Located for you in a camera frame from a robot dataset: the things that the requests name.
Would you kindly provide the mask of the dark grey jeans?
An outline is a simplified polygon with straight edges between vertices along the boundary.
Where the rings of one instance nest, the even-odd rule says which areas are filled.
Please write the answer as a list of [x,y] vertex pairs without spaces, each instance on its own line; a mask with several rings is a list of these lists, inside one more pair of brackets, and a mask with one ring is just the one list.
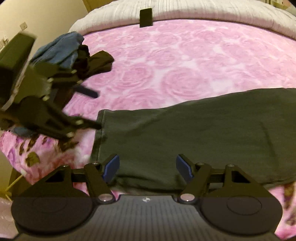
[[255,89],[168,108],[101,110],[92,162],[120,158],[113,186],[175,193],[178,154],[222,169],[237,165],[266,188],[295,180],[295,89]]

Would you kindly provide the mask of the black folded garment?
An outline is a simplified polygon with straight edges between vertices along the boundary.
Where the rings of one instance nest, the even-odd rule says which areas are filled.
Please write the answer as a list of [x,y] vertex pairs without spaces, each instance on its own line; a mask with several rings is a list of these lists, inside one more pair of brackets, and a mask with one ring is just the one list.
[[[99,51],[91,56],[87,45],[78,47],[78,57],[74,60],[73,69],[77,70],[78,77],[82,81],[93,75],[111,71],[114,62],[114,58],[106,51]],[[75,90],[73,89],[59,89],[54,98],[54,103],[63,109],[74,93]]]

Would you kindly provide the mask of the blue denim jeans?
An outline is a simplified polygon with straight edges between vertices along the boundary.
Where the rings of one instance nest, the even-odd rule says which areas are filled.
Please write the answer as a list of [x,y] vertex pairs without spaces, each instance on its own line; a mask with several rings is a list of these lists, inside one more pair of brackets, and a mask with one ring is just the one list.
[[84,37],[78,32],[60,35],[52,42],[40,47],[30,63],[46,62],[71,69],[78,57],[78,48],[83,41]]

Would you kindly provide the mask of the pink rose blanket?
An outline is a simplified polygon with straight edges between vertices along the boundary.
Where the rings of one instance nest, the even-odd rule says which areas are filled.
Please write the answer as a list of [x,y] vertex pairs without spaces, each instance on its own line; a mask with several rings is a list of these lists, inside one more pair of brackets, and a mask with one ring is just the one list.
[[[75,94],[64,111],[98,120],[101,110],[168,108],[187,101],[255,89],[295,89],[295,41],[236,23],[170,20],[140,28],[115,28],[85,36],[90,53],[104,50],[112,70],[84,85],[100,92],[92,99]],[[2,167],[11,165],[34,184],[60,165],[81,168],[91,160],[95,130],[80,130],[68,144],[45,136],[21,138],[5,132]],[[123,190],[119,194],[156,194]],[[268,188],[283,206],[276,234],[295,235],[295,180]]]

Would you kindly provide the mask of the black smartphone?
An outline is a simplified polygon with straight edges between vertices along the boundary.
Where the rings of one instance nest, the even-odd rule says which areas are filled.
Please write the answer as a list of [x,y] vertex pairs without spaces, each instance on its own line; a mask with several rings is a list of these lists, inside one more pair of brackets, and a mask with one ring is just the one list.
[[141,28],[153,25],[152,8],[141,9],[139,12],[139,26]]

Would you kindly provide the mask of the white striped duvet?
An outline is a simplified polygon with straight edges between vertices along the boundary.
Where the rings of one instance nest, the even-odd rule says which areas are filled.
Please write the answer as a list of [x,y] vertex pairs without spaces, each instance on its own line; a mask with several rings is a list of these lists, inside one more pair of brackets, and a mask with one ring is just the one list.
[[235,22],[295,39],[295,16],[260,1],[113,1],[77,20],[70,31],[91,32],[139,23],[140,10],[152,9],[154,21],[203,19]]

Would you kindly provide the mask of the beige wall switch plate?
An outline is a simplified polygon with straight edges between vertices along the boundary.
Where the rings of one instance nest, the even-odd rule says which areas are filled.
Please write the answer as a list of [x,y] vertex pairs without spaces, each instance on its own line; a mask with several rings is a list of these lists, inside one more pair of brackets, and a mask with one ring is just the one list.
[[23,22],[22,24],[20,24],[20,28],[22,31],[25,30],[27,27],[28,26],[27,26],[26,22]]

